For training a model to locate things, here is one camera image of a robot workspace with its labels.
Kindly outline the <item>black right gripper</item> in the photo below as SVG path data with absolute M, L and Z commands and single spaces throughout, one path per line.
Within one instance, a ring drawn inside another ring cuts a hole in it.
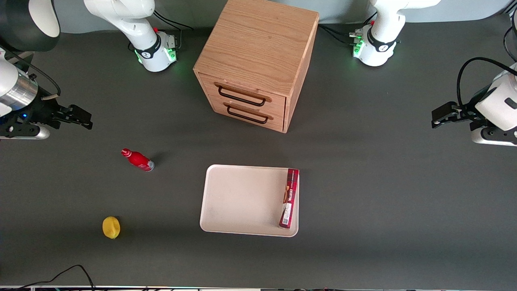
M 77 124 L 91 130 L 92 115 L 77 105 L 63 106 L 56 99 L 44 101 L 40 97 L 27 102 L 1 101 L 2 131 L 59 130 L 63 123 Z

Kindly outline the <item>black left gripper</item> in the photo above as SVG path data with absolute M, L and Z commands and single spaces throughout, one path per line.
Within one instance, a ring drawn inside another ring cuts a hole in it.
M 432 129 L 438 128 L 447 123 L 472 121 L 475 123 L 486 123 L 485 117 L 475 108 L 483 97 L 472 97 L 469 102 L 464 103 L 457 97 L 458 104 L 454 101 L 447 102 L 434 109 L 431 113 Z

